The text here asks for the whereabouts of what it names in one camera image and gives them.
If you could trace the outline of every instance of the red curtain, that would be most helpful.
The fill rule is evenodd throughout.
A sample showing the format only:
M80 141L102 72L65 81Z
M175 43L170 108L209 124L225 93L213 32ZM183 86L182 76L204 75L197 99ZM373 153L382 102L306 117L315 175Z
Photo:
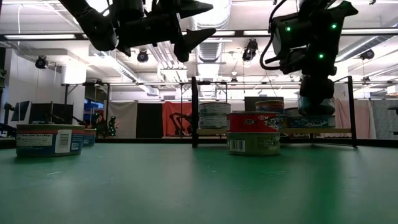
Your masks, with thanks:
M180 128L180 122L177 118L181 117L181 103L171 103L165 102L163 104L163 136L175 136L179 135L178 129L175 127L172 120L175 121L175 124L178 128ZM182 103L182 114L185 116L191 117L192 114L192 104L191 103ZM190 123L182 118L182 126L184 129L184 133L188 134L188 127L190 127Z

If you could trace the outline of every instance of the green tabletop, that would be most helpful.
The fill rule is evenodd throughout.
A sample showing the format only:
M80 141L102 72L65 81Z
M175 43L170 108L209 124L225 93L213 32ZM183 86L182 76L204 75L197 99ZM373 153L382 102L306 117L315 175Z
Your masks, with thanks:
M0 151L0 223L398 223L398 150L97 144L82 155Z

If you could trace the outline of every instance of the red can label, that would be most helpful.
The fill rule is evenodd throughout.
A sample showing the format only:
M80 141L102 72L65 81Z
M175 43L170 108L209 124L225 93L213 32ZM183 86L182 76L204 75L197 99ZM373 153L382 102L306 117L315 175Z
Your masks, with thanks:
M277 113L232 113L227 115L230 133L277 133Z

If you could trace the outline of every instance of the white curtain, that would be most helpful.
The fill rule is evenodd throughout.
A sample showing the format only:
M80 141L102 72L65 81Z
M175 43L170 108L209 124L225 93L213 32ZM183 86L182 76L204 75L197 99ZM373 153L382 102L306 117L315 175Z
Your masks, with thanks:
M137 134L137 102L110 102L108 120L116 117L116 136L120 139L134 139Z

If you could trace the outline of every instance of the computer monitor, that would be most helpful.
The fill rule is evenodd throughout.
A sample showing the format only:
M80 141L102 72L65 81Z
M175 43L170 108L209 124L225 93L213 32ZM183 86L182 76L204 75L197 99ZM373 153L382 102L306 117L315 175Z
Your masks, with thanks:
M30 101L24 101L15 105L14 114L12 114L11 121L25 120L27 109L29 108Z

